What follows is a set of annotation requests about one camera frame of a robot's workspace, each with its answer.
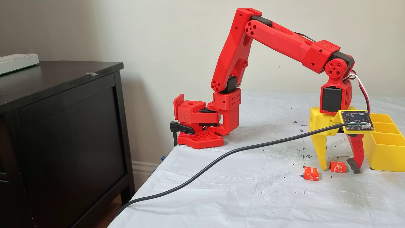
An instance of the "wooden floor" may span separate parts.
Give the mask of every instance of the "wooden floor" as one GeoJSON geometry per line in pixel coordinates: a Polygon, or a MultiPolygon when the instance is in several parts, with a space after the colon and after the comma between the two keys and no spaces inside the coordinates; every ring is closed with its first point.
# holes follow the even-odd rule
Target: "wooden floor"
{"type": "Polygon", "coordinates": [[[121,197],[118,195],[110,204],[107,212],[100,215],[98,221],[92,226],[92,228],[107,228],[108,225],[114,219],[115,214],[121,207],[121,197]]]}

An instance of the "black clamp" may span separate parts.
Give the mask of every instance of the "black clamp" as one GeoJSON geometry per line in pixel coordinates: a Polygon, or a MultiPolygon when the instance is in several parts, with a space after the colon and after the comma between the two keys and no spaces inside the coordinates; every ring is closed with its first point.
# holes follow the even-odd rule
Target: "black clamp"
{"type": "Polygon", "coordinates": [[[192,127],[183,125],[176,121],[170,122],[170,131],[173,132],[173,141],[175,146],[177,145],[177,132],[181,131],[188,135],[194,135],[194,129],[192,127]]]}

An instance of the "black cable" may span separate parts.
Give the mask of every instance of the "black cable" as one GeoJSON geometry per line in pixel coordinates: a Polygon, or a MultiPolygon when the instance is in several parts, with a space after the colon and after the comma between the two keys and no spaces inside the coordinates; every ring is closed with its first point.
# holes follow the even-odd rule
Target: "black cable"
{"type": "Polygon", "coordinates": [[[300,36],[303,36],[303,37],[305,37],[305,38],[307,38],[307,39],[309,39],[309,40],[312,40],[313,42],[316,42],[314,39],[312,39],[311,37],[308,37],[308,36],[306,36],[306,35],[304,35],[304,34],[302,34],[302,33],[299,33],[299,32],[296,32],[296,34],[298,34],[298,35],[300,35],[300,36]]]}
{"type": "Polygon", "coordinates": [[[329,131],[329,130],[333,130],[333,129],[337,129],[337,128],[341,128],[343,126],[347,126],[349,124],[345,123],[339,123],[339,124],[335,124],[329,127],[325,127],[325,128],[321,128],[315,131],[310,131],[304,134],[300,134],[297,136],[292,136],[289,138],[284,138],[284,139],[279,139],[279,140],[275,140],[275,141],[271,141],[271,142],[265,142],[265,143],[260,143],[260,144],[256,144],[256,145],[251,145],[251,146],[245,146],[245,147],[241,147],[241,148],[237,148],[234,150],[231,150],[223,155],[221,155],[219,158],[215,159],[213,162],[211,162],[209,165],[207,165],[205,168],[203,168],[201,171],[199,171],[196,175],[194,175],[192,178],[190,178],[188,181],[182,183],[181,185],[174,187],[170,190],[164,191],[162,193],[156,194],[156,195],[152,195],[152,196],[146,196],[146,197],[142,197],[142,198],[138,198],[135,200],[131,200],[128,203],[126,203],[125,205],[123,205],[119,211],[117,212],[117,214],[115,215],[115,217],[117,217],[126,207],[128,207],[129,205],[136,203],[136,202],[140,202],[140,201],[144,201],[144,200],[151,200],[151,199],[155,199],[161,196],[165,196],[169,193],[172,193],[174,191],[177,191],[185,186],[187,186],[188,184],[190,184],[192,181],[194,181],[195,179],[197,179],[199,176],[201,176],[201,174],[203,174],[204,172],[206,172],[209,168],[211,168],[213,165],[215,165],[216,163],[218,163],[219,161],[221,161],[222,159],[226,158],[227,156],[234,154],[236,152],[240,152],[240,151],[245,151],[245,150],[250,150],[250,149],[255,149],[255,148],[259,148],[259,147],[264,147],[264,146],[271,146],[274,144],[278,144],[278,143],[282,143],[282,142],[288,142],[288,141],[292,141],[295,139],[300,139],[303,137],[307,137],[307,136],[311,136],[311,135],[315,135],[324,131],[329,131]]]}
{"type": "Polygon", "coordinates": [[[361,91],[361,93],[363,94],[364,99],[366,100],[367,111],[370,112],[370,104],[369,104],[369,101],[368,101],[368,99],[367,99],[366,93],[361,89],[360,84],[358,85],[358,87],[360,87],[360,91],[361,91]]]}
{"type": "Polygon", "coordinates": [[[366,95],[366,93],[363,91],[363,89],[361,88],[360,83],[358,84],[358,87],[360,88],[360,91],[361,91],[361,93],[362,93],[363,96],[364,96],[364,100],[366,100],[367,111],[370,112],[370,103],[369,103],[369,100],[367,99],[367,95],[366,95]]]}

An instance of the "yellow compartment tray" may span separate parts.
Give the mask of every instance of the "yellow compartment tray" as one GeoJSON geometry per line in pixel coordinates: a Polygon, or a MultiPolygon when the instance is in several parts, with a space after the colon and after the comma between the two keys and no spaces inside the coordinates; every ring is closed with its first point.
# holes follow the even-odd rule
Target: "yellow compartment tray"
{"type": "Polygon", "coordinates": [[[375,133],[364,134],[363,146],[373,170],[405,172],[405,138],[387,114],[370,113],[375,133]]]}

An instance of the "plastic sheet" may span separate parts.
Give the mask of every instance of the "plastic sheet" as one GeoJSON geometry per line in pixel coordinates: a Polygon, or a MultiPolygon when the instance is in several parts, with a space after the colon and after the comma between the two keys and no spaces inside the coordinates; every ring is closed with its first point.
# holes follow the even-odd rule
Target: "plastic sheet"
{"type": "MultiPolygon", "coordinates": [[[[180,185],[221,154],[241,146],[308,132],[318,94],[244,92],[240,126],[223,147],[176,146],[133,199],[180,185]]],[[[363,97],[352,105],[365,108],[363,97]]],[[[405,132],[405,98],[371,99],[371,112],[389,114],[405,132]]],[[[352,156],[343,135],[328,137],[327,162],[352,156]]],[[[125,209],[109,228],[133,227],[404,227],[405,173],[361,174],[320,170],[319,181],[300,175],[319,168],[310,137],[233,154],[185,188],[125,209]]]]}

